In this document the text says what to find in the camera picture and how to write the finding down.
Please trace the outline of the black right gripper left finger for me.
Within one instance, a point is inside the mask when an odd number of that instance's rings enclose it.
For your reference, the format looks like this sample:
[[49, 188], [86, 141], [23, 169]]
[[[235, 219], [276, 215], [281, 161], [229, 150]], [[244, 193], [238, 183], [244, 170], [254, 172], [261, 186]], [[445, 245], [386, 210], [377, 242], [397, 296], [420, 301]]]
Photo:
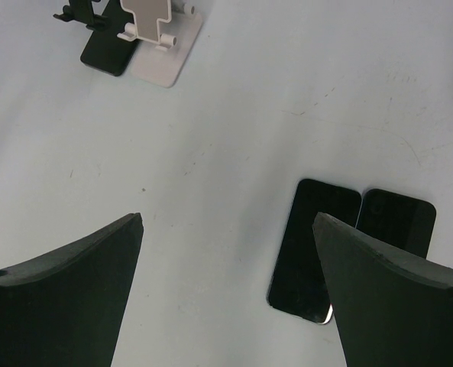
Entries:
[[143, 234], [130, 213], [0, 269], [0, 366], [110, 366]]

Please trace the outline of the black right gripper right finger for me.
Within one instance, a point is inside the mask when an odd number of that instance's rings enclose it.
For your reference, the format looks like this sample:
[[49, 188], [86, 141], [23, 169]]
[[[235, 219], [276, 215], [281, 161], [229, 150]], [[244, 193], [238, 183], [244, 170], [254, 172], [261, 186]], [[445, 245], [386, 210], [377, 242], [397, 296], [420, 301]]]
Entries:
[[453, 269], [325, 213], [315, 244], [348, 366], [453, 366]]

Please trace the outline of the dark phone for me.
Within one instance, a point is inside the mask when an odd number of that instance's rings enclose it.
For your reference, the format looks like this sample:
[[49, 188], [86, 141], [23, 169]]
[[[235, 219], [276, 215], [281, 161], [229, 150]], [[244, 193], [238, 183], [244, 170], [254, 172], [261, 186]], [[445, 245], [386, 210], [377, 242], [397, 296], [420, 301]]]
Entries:
[[360, 208], [356, 190], [313, 179], [298, 183], [267, 292], [271, 307], [320, 325], [330, 321], [332, 306], [312, 226], [318, 213], [354, 226]]

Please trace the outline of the black folding phone stand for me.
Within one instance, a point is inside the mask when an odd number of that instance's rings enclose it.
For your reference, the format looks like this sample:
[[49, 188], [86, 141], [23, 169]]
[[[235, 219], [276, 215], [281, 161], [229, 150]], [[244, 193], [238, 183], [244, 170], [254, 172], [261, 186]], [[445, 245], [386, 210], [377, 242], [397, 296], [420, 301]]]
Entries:
[[113, 76], [126, 71], [138, 42], [118, 37], [131, 22], [131, 13], [122, 9], [120, 1], [108, 1], [100, 15], [94, 12], [91, 1], [69, 1], [61, 13], [53, 17], [64, 22], [77, 21], [92, 32], [80, 56], [86, 66]]

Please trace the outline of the white folding phone stand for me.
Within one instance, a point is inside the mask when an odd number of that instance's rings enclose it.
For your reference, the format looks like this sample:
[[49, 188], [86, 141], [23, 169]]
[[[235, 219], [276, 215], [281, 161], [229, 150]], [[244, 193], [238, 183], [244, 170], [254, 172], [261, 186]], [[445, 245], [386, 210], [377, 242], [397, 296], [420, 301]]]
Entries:
[[117, 37], [138, 41], [131, 74], [148, 83], [172, 87], [202, 27], [202, 16], [188, 1], [121, 1], [132, 20]]

